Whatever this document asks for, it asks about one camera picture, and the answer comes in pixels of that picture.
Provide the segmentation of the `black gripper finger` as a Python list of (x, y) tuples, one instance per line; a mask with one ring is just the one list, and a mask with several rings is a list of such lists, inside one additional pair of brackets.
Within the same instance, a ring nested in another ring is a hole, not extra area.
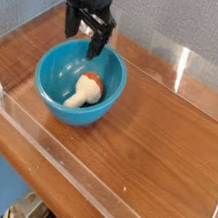
[(106, 35), (101, 33), (94, 33), (94, 35), (91, 38), (88, 52), (87, 52), (87, 59), (91, 60), (94, 57), (97, 57), (104, 48), (106, 44)]
[(72, 6), (67, 6), (65, 16), (65, 35), (67, 38), (73, 37), (78, 33), (81, 23), (77, 10)]

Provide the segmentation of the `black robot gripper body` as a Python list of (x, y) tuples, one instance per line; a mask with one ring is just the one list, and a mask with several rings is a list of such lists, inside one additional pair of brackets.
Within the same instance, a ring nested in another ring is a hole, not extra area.
[[(113, 29), (117, 26), (114, 17), (111, 15), (111, 3), (113, 0), (66, 0), (67, 6), (72, 6), (77, 10), (80, 21), (83, 20), (93, 29), (94, 33), (106, 35), (106, 42), (112, 35)], [(100, 18), (97, 22), (91, 15), (95, 14)]]

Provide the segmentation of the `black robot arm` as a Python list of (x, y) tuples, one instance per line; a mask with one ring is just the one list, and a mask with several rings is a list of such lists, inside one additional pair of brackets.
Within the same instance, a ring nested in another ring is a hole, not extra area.
[(80, 23), (84, 22), (93, 31), (87, 59), (101, 54), (117, 26), (110, 11), (113, 0), (66, 0), (65, 35), (67, 38), (78, 34)]

